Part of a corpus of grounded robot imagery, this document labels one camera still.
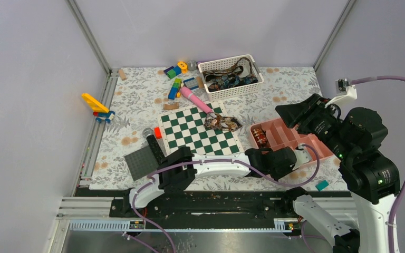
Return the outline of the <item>brown floral patterned tie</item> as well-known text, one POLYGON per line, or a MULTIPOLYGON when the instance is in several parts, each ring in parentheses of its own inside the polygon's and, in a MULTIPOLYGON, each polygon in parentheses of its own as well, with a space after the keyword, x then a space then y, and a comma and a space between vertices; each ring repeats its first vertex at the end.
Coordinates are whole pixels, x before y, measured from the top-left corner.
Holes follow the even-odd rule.
POLYGON ((212 130, 235 132, 242 126, 235 117, 222 116, 215 112, 209 112, 204 121, 204 127, 212 130))

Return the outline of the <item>pink divided organizer tray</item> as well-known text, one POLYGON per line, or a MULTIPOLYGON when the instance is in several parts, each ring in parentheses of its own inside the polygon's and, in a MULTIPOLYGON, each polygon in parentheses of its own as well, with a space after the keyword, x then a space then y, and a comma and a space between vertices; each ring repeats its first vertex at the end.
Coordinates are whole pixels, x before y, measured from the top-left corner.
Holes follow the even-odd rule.
POLYGON ((274 151, 283 147, 296 148, 299 144, 308 144, 316 149, 319 154, 320 161, 333 156, 333 153, 313 134, 299 134, 295 129, 287 128, 283 120, 280 118, 253 124, 249 127, 247 135, 253 148, 260 148, 254 137, 254 130, 259 129, 266 136, 265 147, 271 148, 274 151))

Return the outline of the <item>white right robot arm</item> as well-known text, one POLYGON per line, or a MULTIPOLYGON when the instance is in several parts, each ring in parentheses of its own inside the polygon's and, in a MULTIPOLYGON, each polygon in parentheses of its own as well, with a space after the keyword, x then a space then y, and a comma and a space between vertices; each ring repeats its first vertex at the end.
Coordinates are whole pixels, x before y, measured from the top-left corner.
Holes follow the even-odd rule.
POLYGON ((285 192, 282 212, 303 217, 334 252, 398 252, 392 207, 400 193, 399 170, 379 151, 388 129, 376 111, 363 107, 341 118, 341 105, 355 100, 357 92, 345 79, 336 83, 340 94, 332 99, 313 94, 275 109, 288 128, 315 135, 340 160, 339 172, 354 200, 359 226, 341 223, 301 187, 285 192))

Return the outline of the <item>white perforated plastic basket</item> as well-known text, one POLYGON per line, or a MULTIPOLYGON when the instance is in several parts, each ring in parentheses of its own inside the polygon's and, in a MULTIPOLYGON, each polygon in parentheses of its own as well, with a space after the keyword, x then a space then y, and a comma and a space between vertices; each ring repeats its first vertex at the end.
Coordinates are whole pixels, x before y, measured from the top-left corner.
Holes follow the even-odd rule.
POLYGON ((250 54, 198 63, 209 101, 258 92, 264 78, 250 54))

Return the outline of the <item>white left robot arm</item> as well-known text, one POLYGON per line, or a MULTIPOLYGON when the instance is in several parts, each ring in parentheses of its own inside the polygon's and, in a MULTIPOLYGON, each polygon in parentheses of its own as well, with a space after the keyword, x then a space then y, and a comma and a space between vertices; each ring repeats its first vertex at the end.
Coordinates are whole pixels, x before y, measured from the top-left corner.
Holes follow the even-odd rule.
POLYGON ((183 192, 194 180, 212 176, 265 178, 289 187, 289 183, 279 182, 279 179, 318 157, 317 151, 305 143, 276 151, 251 148, 230 155, 197 154, 189 147, 182 147, 163 158, 157 170, 147 174, 145 184, 129 190, 122 210, 135 217, 159 196, 183 192))

